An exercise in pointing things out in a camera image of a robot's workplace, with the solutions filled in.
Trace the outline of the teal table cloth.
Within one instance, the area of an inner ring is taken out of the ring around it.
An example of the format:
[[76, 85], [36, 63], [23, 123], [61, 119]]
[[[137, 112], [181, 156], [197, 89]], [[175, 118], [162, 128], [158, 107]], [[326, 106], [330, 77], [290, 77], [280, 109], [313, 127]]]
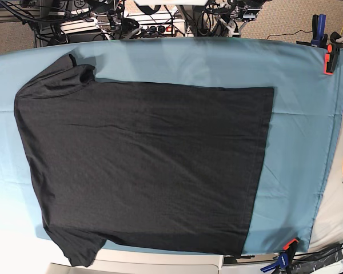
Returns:
[[308, 249], [343, 114], [343, 50], [333, 75], [324, 50], [243, 38], [156, 38], [50, 46], [0, 55], [0, 231], [46, 239], [13, 114], [17, 91], [61, 56], [96, 67], [99, 80], [207, 87], [272, 86], [264, 166], [243, 253]]

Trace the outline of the orange black clamp top right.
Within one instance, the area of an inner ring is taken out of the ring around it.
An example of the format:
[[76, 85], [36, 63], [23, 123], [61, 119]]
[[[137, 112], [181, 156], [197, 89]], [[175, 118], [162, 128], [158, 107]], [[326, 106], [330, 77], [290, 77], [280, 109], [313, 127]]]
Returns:
[[330, 43], [326, 47], [326, 53], [324, 55], [324, 74], [333, 75], [337, 66], [337, 61], [340, 56], [340, 44], [336, 42], [341, 38], [338, 32], [333, 32], [330, 35]]

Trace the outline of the blue orange clamp bottom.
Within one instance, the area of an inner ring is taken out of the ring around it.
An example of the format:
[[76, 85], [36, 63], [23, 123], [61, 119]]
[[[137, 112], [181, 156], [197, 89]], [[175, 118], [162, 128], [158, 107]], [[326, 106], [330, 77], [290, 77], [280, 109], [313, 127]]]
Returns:
[[293, 238], [283, 247], [283, 251], [279, 253], [276, 261], [261, 268], [260, 271], [263, 273], [268, 273], [269, 271], [272, 271], [272, 273], [291, 273], [290, 265], [296, 254], [299, 242], [299, 238]]

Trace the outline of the blue black clamp top right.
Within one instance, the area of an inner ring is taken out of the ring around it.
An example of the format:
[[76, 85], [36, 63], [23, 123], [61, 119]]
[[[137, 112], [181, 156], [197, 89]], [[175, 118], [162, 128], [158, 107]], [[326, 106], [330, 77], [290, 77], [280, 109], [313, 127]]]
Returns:
[[328, 35], [325, 34], [326, 15], [312, 16], [312, 40], [310, 42], [297, 41], [298, 45], [312, 46], [325, 49], [327, 46]]

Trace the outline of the black plastic bag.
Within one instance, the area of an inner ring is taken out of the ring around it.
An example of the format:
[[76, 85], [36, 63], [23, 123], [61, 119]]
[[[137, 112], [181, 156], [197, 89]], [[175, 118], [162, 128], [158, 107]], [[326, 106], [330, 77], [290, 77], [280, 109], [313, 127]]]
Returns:
[[318, 252], [310, 255], [295, 255], [289, 270], [284, 273], [308, 274], [323, 267], [339, 262], [343, 259], [342, 245], [332, 244]]

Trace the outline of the white power strip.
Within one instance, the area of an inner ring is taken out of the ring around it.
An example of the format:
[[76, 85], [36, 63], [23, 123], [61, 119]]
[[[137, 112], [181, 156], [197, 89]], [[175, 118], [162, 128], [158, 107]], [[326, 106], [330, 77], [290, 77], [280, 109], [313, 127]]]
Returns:
[[60, 24], [60, 33], [65, 35], [93, 33], [105, 39], [133, 39], [144, 37], [185, 37], [187, 27], [180, 18], [136, 21], [133, 18], [113, 20], [106, 18], [83, 19]]

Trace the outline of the dark grey T-shirt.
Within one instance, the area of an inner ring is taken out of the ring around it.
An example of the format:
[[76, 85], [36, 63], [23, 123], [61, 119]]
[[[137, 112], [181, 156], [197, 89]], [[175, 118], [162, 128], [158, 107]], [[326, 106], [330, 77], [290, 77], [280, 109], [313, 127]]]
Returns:
[[65, 55], [16, 94], [43, 228], [72, 266], [110, 240], [240, 255], [274, 88], [98, 82]]

